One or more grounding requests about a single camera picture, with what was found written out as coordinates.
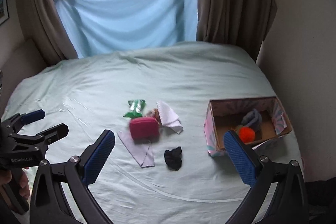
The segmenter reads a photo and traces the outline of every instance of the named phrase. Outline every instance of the white towel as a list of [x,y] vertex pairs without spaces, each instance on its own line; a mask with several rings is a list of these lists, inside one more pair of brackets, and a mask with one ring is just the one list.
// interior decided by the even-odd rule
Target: white towel
[[141,167],[155,166],[152,143],[136,144],[129,131],[118,132],[118,137]]
[[183,127],[179,121],[179,116],[173,111],[173,109],[163,101],[156,103],[159,110],[160,120],[163,126],[170,127],[177,134],[180,134]]

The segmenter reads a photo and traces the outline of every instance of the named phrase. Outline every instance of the red wallet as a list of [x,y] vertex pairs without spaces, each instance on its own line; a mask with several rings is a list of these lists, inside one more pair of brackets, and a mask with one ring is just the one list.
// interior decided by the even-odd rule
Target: red wallet
[[159,135],[159,123],[154,117],[140,117],[129,122],[133,139],[149,138]]

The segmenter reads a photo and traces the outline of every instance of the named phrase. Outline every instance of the lavender cloth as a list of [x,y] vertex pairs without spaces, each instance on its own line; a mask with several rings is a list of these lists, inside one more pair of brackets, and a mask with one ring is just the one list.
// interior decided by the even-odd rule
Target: lavender cloth
[[118,132],[118,137],[141,167],[155,166],[152,143],[135,143],[129,131]]

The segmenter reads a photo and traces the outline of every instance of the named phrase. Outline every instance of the pink patterned box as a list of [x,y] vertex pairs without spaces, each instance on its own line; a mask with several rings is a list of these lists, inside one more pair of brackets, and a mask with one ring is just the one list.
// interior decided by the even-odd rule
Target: pink patterned box
[[210,100],[204,123],[207,150],[212,157],[223,156],[225,152],[224,133],[240,124],[242,117],[257,109],[262,115],[260,131],[254,142],[257,146],[267,140],[278,138],[292,131],[292,125],[277,97]]

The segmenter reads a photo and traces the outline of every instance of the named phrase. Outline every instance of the human hand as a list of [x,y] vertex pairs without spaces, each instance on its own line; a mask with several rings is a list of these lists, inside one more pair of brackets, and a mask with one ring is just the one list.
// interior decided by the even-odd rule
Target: human hand
[[[4,171],[0,170],[0,186],[2,184],[7,184],[11,181],[12,179],[12,173],[10,170]],[[30,196],[30,190],[29,190],[29,185],[28,185],[28,177],[25,172],[22,172],[22,176],[20,179],[20,187],[21,189],[19,190],[19,194],[25,198],[28,199]]]
[[12,180],[12,173],[7,170],[0,170],[0,186],[3,184],[7,184]]

